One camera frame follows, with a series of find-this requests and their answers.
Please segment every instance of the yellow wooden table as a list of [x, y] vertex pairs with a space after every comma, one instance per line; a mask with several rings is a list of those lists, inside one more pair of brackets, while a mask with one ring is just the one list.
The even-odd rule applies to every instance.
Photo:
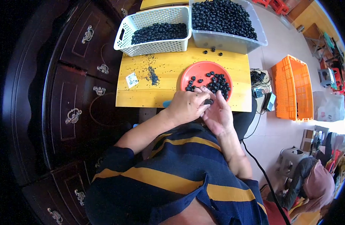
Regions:
[[[181, 76], [186, 68], [199, 61], [213, 61], [223, 66], [233, 80], [233, 96], [229, 101], [232, 111], [251, 112], [251, 80], [247, 55], [197, 48], [193, 38], [189, 39], [186, 52], [157, 53], [129, 57], [123, 54], [117, 83], [116, 106], [163, 108], [162, 103], [172, 100], [180, 90]], [[152, 85], [146, 78], [148, 67], [159, 77], [158, 85]], [[135, 72], [139, 83], [129, 89], [126, 77]]]
[[173, 4], [188, 4], [189, 0], [143, 0], [140, 10], [151, 9], [155, 7], [163, 7]]

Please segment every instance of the orange plastic crate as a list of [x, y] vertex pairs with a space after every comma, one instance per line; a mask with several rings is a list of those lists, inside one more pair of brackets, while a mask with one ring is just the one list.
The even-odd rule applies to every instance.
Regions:
[[313, 91], [306, 63], [287, 55], [272, 68], [276, 94], [276, 116], [297, 122], [314, 117]]

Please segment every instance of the navy and yellow striped shirt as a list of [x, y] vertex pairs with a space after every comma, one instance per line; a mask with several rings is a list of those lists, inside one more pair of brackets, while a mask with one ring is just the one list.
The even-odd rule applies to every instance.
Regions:
[[129, 148], [111, 147], [86, 193], [92, 224], [159, 224], [194, 199], [218, 224], [268, 224], [259, 184], [230, 171], [216, 138], [200, 129], [160, 135], [137, 164]]

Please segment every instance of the black cable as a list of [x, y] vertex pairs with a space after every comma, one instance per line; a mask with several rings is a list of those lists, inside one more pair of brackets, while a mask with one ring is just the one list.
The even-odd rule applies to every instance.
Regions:
[[[265, 73], [265, 72], [263, 72], [262, 70], [260, 70], [260, 69], [254, 69], [254, 68], [250, 68], [250, 73], [251, 72], [253, 72], [253, 71], [260, 71], [260, 73]], [[261, 81], [260, 80], [260, 75], [259, 74], [253, 74], [253, 75], [251, 75], [250, 74], [250, 77], [251, 77], [251, 80], [253, 81], [253, 82], [255, 82], [254, 84], [252, 84], [251, 86], [253, 87], [253, 88], [256, 88], [256, 87], [258, 87], [258, 86], [261, 86], [261, 87], [264, 87], [264, 88], [267, 88], [267, 87], [269, 87], [269, 83], [271, 83], [271, 76], [270, 76], [270, 73], [268, 72], [268, 76], [269, 76], [269, 80], [267, 81], [267, 82], [264, 82], [264, 79]]]
[[259, 116], [259, 120], [257, 121], [257, 124], [256, 124], [256, 127], [255, 127], [254, 131], [253, 131], [253, 132], [252, 132], [252, 134], [250, 134], [249, 136], [244, 137], [244, 138], [243, 138], [243, 140], [244, 140], [244, 139], [247, 139], [247, 138], [249, 138], [249, 137], [251, 137], [251, 135], [253, 135], [253, 134], [254, 134], [254, 132], [256, 131], [256, 128], [257, 128], [257, 126], [259, 125], [260, 118], [261, 118], [261, 115], [262, 115], [261, 113], [259, 113], [259, 114], [260, 114], [260, 116]]
[[245, 150], [246, 150], [247, 153], [255, 160], [257, 166], [261, 169], [262, 173], [264, 174], [264, 176], [265, 176], [265, 178], [266, 178], [266, 181], [268, 182], [268, 185], [269, 185], [269, 187], [270, 187], [271, 193], [272, 193], [272, 195], [273, 195], [274, 201], [275, 201], [275, 203], [276, 203], [276, 205], [277, 205], [277, 207], [278, 207], [278, 209], [279, 209], [281, 215], [283, 216], [286, 225], [291, 225], [289, 219], [287, 218], [286, 214], [284, 213], [283, 208], [281, 207], [281, 205], [280, 205], [280, 203], [279, 203], [279, 201], [278, 201], [278, 199], [277, 199], [277, 197], [276, 197], [276, 195], [275, 195], [273, 186], [271, 185], [270, 180], [269, 180], [267, 174], [265, 173], [265, 170], [261, 167], [261, 165], [260, 165], [260, 163], [257, 161], [257, 159], [256, 159], [253, 155], [251, 155], [251, 153], [247, 150], [246, 144], [245, 144], [245, 142], [244, 142], [244, 139], [242, 139], [242, 143], [244, 144]]
[[278, 199], [277, 199], [277, 197], [276, 197], [276, 195], [275, 195], [273, 186], [271, 185], [270, 180], [269, 180], [267, 174], [265, 173], [265, 170], [262, 168], [262, 166], [261, 166], [260, 163], [257, 161], [257, 159], [247, 150], [246, 144], [245, 144], [245, 142], [244, 142], [244, 139], [247, 139], [247, 138], [251, 137], [251, 135], [253, 135], [253, 134], [255, 133], [255, 131], [256, 131], [256, 129], [257, 129], [257, 126], [259, 125], [261, 115], [265, 114], [265, 112], [266, 112], [266, 110], [264, 110], [264, 113], [262, 113], [263, 110], [264, 110], [264, 109], [261, 109], [260, 113], [259, 113], [258, 111], [256, 111], [257, 113], [260, 114], [259, 120], [257, 121], [257, 124], [256, 124], [256, 127], [255, 127], [254, 131], [253, 131], [249, 136], [244, 137], [244, 138], [242, 139], [242, 143], [244, 144], [244, 147], [245, 147], [245, 150], [247, 151], [247, 153], [255, 160], [257, 166], [261, 169], [262, 173], [264, 174], [264, 176], [265, 176], [265, 178], [266, 178], [266, 181], [268, 182], [270, 191], [271, 191], [271, 193], [272, 193], [272, 195], [273, 195], [275, 204], [277, 205], [277, 207], [278, 207], [278, 209], [279, 209], [281, 215], [283, 216], [283, 218], [284, 218], [284, 220], [285, 220], [285, 223], [286, 223], [287, 225], [291, 225], [289, 219], [287, 218], [286, 214], [284, 213], [284, 211], [283, 211], [283, 209], [282, 209], [282, 207], [281, 207], [281, 205], [280, 205], [280, 203], [279, 203], [279, 201], [278, 201]]

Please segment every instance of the drawer handle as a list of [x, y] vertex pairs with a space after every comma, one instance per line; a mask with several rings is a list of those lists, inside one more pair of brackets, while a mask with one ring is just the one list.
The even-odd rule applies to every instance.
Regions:
[[78, 108], [71, 109], [67, 113], [67, 119], [65, 120], [66, 124], [75, 124], [79, 120], [79, 116], [82, 114], [82, 111], [79, 110]]
[[77, 189], [75, 190], [75, 195], [77, 196], [77, 200], [79, 200], [80, 205], [83, 206], [83, 200], [85, 199], [85, 193], [79, 192]]
[[85, 32], [85, 36], [82, 38], [81, 43], [85, 44], [87, 41], [91, 41], [93, 35], [94, 35], [94, 30], [92, 29], [92, 26], [89, 25], [87, 27], [87, 31]]
[[101, 163], [103, 162], [103, 157], [101, 156], [99, 159], [98, 159], [98, 162], [95, 164], [95, 167], [96, 168], [99, 168], [100, 167], [100, 165], [101, 165]]
[[105, 94], [106, 88], [94, 86], [94, 91], [96, 91], [96, 94], [98, 96], [103, 96]]
[[53, 218], [56, 220], [56, 223], [62, 225], [63, 219], [57, 211], [52, 211], [51, 208], [48, 208], [47, 211], [53, 216]]
[[123, 15], [124, 17], [128, 16], [128, 12], [127, 12], [126, 9], [122, 8], [122, 9], [121, 9], [121, 12], [122, 12], [122, 15]]
[[101, 64], [101, 66], [98, 66], [98, 71], [101, 71], [101, 73], [109, 74], [109, 67], [105, 64]]

